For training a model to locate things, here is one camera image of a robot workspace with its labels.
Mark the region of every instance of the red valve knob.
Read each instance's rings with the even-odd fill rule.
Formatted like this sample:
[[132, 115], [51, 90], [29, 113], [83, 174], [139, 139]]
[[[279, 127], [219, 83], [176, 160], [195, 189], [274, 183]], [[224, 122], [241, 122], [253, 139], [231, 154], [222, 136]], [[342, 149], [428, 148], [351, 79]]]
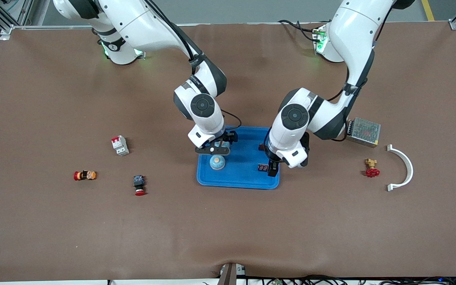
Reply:
[[367, 177], [376, 177], [380, 175], [380, 171], [376, 168], [367, 169], [365, 175], [367, 175]]

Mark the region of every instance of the white plastic handle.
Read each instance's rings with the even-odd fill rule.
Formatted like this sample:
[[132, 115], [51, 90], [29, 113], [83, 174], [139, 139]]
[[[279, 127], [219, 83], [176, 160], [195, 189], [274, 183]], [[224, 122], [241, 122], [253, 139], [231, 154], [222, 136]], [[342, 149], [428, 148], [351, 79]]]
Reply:
[[402, 182], [400, 184], [388, 185], [388, 192], [389, 192], [389, 191], [393, 190], [394, 188], [404, 186], [404, 185], [408, 184], [409, 181], [411, 181], [411, 178], [413, 178], [413, 164], [411, 163], [411, 160], [409, 160], [409, 157], [407, 157], [407, 155], [405, 155], [402, 151], [396, 150], [395, 148], [393, 148], [391, 144], [388, 144], [387, 152], [395, 153], [396, 155], [398, 155], [404, 161], [404, 163], [406, 164], [406, 168], [407, 168], [407, 176], [406, 176], [406, 179], [404, 180], [404, 182]]

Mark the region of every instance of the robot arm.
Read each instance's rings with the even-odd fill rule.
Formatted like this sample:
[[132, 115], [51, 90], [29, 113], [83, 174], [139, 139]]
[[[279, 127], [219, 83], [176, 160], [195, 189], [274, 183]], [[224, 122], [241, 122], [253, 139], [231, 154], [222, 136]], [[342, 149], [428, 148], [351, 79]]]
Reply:
[[114, 63], [133, 62], [139, 55], [135, 49], [183, 51], [190, 58], [192, 75], [175, 89], [173, 100], [186, 119], [195, 122], [188, 137], [202, 148], [224, 135], [224, 119], [214, 98], [225, 91], [226, 76], [179, 27], [168, 21], [154, 2], [54, 0], [54, 5], [66, 18], [91, 24]]
[[343, 0], [333, 20], [319, 29], [316, 51], [327, 60], [345, 61], [349, 77], [337, 103], [305, 88], [288, 93], [266, 142], [271, 162], [305, 166], [308, 146], [300, 140], [306, 130], [320, 139], [335, 139], [343, 132], [374, 60], [374, 36], [393, 4], [394, 0]]

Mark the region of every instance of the yellow floor line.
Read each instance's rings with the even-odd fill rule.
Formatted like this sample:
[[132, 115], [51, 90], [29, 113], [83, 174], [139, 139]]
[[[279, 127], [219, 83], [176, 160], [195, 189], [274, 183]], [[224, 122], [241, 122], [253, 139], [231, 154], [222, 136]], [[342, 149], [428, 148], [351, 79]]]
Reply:
[[427, 20], [435, 21], [432, 10], [430, 9], [429, 0], [422, 0], [423, 9], [425, 10], [425, 15], [427, 15]]

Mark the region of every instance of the light blue round object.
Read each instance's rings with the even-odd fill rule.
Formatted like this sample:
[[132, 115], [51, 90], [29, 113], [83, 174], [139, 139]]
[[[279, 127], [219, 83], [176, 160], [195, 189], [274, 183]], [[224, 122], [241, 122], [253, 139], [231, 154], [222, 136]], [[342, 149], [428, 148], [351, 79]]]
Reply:
[[224, 160], [224, 157], [221, 155], [213, 155], [210, 157], [210, 167], [213, 170], [221, 170], [224, 168], [224, 165], [226, 164], [226, 160]]

